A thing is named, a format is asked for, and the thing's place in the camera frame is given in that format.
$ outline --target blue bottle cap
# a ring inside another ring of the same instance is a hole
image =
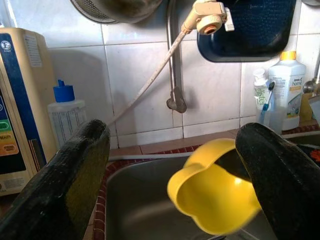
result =
[[[58,86],[53,87],[55,101],[57,103],[71,102],[75,100],[74,88],[72,85],[65,85],[64,81],[58,80]]]

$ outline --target plastic bottle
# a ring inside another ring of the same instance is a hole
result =
[[[282,130],[290,130],[299,126],[301,96],[306,74],[306,66],[299,63],[295,51],[285,51],[280,61],[270,67],[269,81],[275,81],[275,107],[285,112]]]
[[[86,105],[83,100],[75,100],[72,85],[65,85],[58,80],[53,87],[56,102],[48,105],[48,113],[54,133],[56,145],[60,148],[68,141],[80,124],[87,120]]]

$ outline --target metal pipe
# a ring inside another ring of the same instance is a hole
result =
[[[166,36],[168,49],[171,48],[175,38],[178,36],[178,19],[176,14],[176,0],[168,0],[166,13]],[[166,101],[169,109],[181,114],[186,112],[187,105],[182,95],[181,84],[181,57],[180,48],[171,56],[169,60],[170,71],[170,98]]]
[[[315,84],[320,84],[320,52],[318,55],[318,60],[316,61],[316,65],[315,65],[313,82]]]
[[[315,64],[314,78],[307,81],[303,85],[303,93],[315,93],[316,95],[320,94],[320,52]]]

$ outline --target clear plastic bottle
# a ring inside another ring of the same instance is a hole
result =
[[[80,124],[87,120],[86,104],[83,100],[75,100],[72,85],[65,85],[58,80],[53,88],[56,102],[48,105],[48,113],[53,134],[58,148],[68,141]]]

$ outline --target white tile wall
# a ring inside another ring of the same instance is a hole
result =
[[[214,133],[225,132],[232,129],[238,129],[239,124],[240,124],[239,118],[223,120],[223,121],[207,122],[202,124],[185,126],[183,128],[183,133],[185,138],[191,138],[195,136],[214,134]]]
[[[241,63],[213,63],[198,51],[197,41],[182,42],[183,125],[240,117]]]
[[[10,0],[19,28],[44,35],[49,48],[102,45],[101,25],[69,0]]]
[[[119,136],[119,147],[159,143],[183,138],[182,127]]]
[[[118,45],[167,41],[165,21],[167,2],[168,0],[164,0],[155,14],[141,22],[102,25],[104,44]]]
[[[320,54],[320,33],[298,35],[296,51],[297,60],[307,66],[304,79],[306,81],[312,80],[315,76],[316,62]]]
[[[137,95],[154,70],[164,59],[165,42],[108,45],[105,47],[115,114]],[[116,123],[117,133],[128,135],[173,127],[169,69],[166,67],[154,84]]]
[[[320,6],[302,3],[298,34],[320,34]]]
[[[148,80],[167,52],[167,0],[137,24],[100,25],[87,20],[69,0],[10,0],[19,27],[43,34],[57,78],[74,85],[89,118],[105,122],[118,113]],[[194,0],[177,1],[179,28]],[[128,147],[236,129],[255,120],[252,72],[266,62],[212,63],[199,54],[197,33],[182,42],[182,90],[188,110],[166,106],[166,67],[135,107],[111,126],[111,147]],[[297,0],[286,50],[297,50],[313,77],[320,51],[320,8]]]

